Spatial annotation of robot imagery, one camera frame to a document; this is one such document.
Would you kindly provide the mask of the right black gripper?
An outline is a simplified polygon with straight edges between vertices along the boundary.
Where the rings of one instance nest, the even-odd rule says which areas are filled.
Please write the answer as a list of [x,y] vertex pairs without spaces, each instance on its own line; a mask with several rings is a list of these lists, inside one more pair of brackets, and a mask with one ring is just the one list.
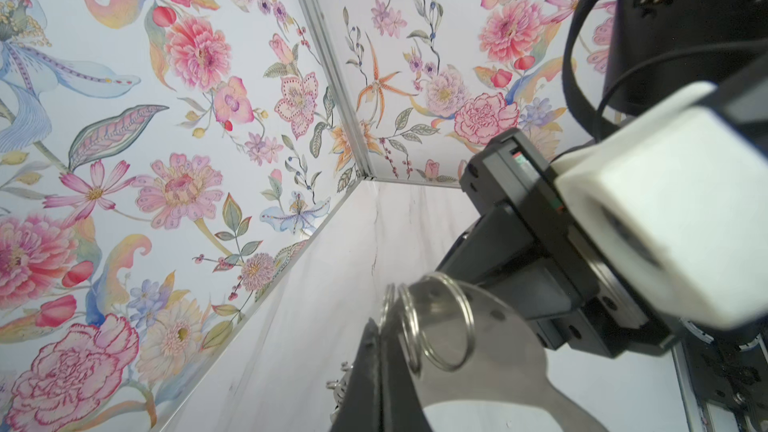
[[513,128],[466,165],[462,191],[479,214],[437,269],[516,311],[549,350],[661,356],[678,324],[642,299],[566,208],[557,174]]

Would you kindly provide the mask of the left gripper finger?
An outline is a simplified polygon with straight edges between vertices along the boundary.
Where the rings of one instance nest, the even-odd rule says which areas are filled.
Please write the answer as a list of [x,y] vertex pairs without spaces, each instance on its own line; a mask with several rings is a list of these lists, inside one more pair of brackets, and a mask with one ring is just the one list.
[[430,432],[398,338],[374,320],[363,329],[345,398],[331,432]]

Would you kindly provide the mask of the steel key holder plate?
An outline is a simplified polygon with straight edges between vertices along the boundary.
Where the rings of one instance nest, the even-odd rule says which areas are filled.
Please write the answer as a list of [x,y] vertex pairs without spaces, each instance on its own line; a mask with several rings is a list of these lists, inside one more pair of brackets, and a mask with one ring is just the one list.
[[[381,331],[389,324],[399,328],[424,414],[455,402],[516,404],[545,412],[563,431],[605,428],[551,383],[544,347],[527,323],[477,286],[439,272],[411,285],[390,284],[374,321]],[[352,366],[338,385],[344,392],[333,422]]]

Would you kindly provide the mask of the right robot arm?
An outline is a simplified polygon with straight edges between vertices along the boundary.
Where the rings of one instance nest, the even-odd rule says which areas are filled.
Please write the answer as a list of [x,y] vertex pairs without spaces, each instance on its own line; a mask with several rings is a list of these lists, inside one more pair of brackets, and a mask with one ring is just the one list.
[[511,319],[536,349],[607,357],[742,341],[767,318],[767,0],[516,0],[484,39],[527,65],[563,20],[551,69],[588,143],[535,145],[554,117],[524,97],[537,75],[456,113],[480,217],[438,272],[501,302],[461,296],[459,327],[472,349]]

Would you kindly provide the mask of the left corner aluminium profile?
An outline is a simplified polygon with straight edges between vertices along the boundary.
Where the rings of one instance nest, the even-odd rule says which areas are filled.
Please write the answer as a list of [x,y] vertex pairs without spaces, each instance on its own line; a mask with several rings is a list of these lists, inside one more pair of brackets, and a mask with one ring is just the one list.
[[366,180],[373,180],[375,174],[369,157],[367,143],[352,107],[352,101],[344,82],[341,64],[335,53],[331,33],[324,18],[321,4],[319,0],[299,0],[299,2],[327,77],[330,91],[339,110],[353,158],[362,177]]

